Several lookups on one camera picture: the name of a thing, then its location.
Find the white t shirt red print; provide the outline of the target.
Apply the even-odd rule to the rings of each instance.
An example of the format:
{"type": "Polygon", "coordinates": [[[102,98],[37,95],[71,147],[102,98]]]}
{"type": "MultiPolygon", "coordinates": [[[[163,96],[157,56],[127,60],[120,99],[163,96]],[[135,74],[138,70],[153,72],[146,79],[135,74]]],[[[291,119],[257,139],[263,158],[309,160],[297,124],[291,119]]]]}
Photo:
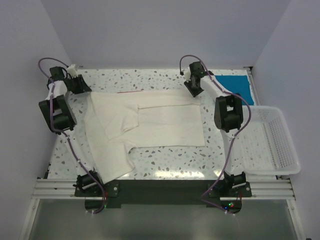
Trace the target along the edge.
{"type": "Polygon", "coordinates": [[[133,148],[205,146],[200,105],[186,89],[91,92],[85,134],[103,183],[134,169],[133,148]]]}

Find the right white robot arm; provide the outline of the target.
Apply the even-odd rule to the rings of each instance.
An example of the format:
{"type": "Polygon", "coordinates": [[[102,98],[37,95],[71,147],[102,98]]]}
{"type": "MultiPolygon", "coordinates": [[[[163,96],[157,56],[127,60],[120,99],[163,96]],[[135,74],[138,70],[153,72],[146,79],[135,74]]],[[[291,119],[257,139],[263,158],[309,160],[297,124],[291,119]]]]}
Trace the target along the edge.
{"type": "Polygon", "coordinates": [[[209,191],[233,197],[246,185],[243,163],[239,159],[241,148],[235,145],[240,132],[248,125],[243,123],[243,98],[224,88],[199,61],[180,70],[180,75],[184,77],[184,85],[193,97],[206,92],[214,100],[213,120],[223,139],[225,164],[209,191]]]}

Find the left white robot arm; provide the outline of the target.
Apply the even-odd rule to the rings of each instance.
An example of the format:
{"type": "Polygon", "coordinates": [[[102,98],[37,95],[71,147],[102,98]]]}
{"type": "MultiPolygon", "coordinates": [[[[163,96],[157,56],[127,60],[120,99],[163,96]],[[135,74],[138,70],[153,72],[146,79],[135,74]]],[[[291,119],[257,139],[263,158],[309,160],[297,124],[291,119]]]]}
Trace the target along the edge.
{"type": "Polygon", "coordinates": [[[99,179],[93,161],[83,150],[77,134],[77,120],[68,103],[67,94],[91,92],[75,64],[49,69],[48,95],[38,106],[51,132],[58,135],[71,155],[76,169],[75,195],[77,197],[99,196],[104,184],[99,179]]]}

